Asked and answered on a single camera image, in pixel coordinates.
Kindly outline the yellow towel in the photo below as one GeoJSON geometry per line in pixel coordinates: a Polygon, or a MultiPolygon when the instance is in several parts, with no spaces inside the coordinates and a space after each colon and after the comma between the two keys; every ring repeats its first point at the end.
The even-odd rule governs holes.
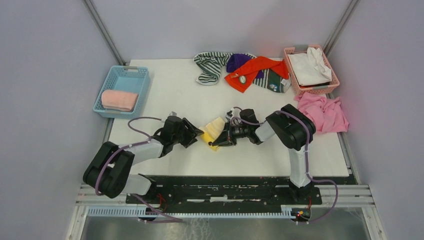
{"type": "Polygon", "coordinates": [[[201,131],[203,131],[203,134],[200,136],[200,138],[206,143],[207,147],[215,152],[220,147],[209,145],[209,142],[213,143],[218,138],[218,136],[224,130],[225,123],[226,122],[221,117],[218,117],[209,122],[206,126],[201,126],[199,128],[201,131]]]}

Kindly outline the light pink towel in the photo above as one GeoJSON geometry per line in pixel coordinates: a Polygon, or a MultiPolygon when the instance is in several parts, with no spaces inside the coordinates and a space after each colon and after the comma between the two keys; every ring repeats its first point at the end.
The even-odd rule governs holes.
{"type": "Polygon", "coordinates": [[[105,90],[100,97],[101,104],[105,109],[131,112],[138,100],[138,94],[121,90],[105,90]]]}

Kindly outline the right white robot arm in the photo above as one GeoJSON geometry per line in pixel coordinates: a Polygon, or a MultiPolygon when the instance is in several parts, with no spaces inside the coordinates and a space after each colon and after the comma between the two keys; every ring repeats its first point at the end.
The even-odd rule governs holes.
{"type": "Polygon", "coordinates": [[[309,198],[306,188],[311,184],[309,174],[308,146],[316,133],[314,123],[291,104],[268,115],[264,122],[257,120],[253,109],[246,108],[234,116],[227,112],[228,120],[215,140],[208,140],[211,147],[235,146],[238,139],[248,138],[254,145],[260,145],[273,136],[277,136],[288,149],[290,160],[289,199],[302,204],[309,198]]]}

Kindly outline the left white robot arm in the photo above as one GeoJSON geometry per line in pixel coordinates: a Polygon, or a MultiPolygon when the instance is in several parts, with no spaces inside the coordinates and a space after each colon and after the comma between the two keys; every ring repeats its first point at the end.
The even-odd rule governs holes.
{"type": "Polygon", "coordinates": [[[82,181],[94,188],[98,196],[110,199],[118,195],[135,194],[144,203],[157,198],[157,183],[143,174],[131,174],[132,166],[169,154],[175,145],[184,148],[197,142],[204,132],[186,118],[169,115],[163,126],[141,142],[118,145],[104,142],[83,174],[82,181]]]}

